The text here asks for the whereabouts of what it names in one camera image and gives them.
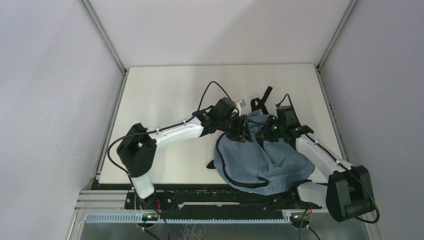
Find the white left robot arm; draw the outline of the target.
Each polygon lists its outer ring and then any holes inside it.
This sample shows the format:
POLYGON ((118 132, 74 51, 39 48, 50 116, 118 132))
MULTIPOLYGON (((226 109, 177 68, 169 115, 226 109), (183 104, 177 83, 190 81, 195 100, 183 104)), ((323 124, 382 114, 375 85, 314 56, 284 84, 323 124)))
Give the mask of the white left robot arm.
POLYGON ((216 104, 198 109, 165 126, 144 127, 136 123, 126 135, 109 144, 107 158, 127 175, 137 194, 138 204, 149 209, 157 200, 149 175, 156 152, 169 145, 201 138, 216 131, 223 132, 231 141, 251 142, 249 119, 241 113, 246 105, 244 100, 233 101, 223 97, 216 104))

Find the blue student backpack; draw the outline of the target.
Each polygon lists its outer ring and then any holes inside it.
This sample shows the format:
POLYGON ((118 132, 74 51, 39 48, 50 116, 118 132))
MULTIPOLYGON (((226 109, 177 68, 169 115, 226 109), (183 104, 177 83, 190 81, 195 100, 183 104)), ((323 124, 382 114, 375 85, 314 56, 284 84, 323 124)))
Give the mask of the blue student backpack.
POLYGON ((231 187, 264 196, 287 192, 315 170, 305 155, 282 138, 270 142, 256 137, 270 117, 265 102, 272 89, 269 86, 262 98, 250 102, 252 111, 247 116, 247 125, 252 141, 232 141, 222 134, 215 143, 213 159, 206 166, 216 170, 231 187))

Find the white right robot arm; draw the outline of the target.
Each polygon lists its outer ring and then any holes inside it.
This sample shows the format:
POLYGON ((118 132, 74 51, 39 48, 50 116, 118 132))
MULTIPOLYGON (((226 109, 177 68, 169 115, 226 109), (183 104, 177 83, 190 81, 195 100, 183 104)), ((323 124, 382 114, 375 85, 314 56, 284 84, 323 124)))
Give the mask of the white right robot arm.
POLYGON ((328 149, 308 125, 300 123, 292 105, 276 105, 276 114, 267 118, 256 137, 269 142, 284 141, 310 160, 327 180, 326 185, 313 181, 299 184, 289 194, 293 207, 314 203, 326 208, 337 222, 355 218, 375 224, 380 220, 368 169, 354 166, 328 149))

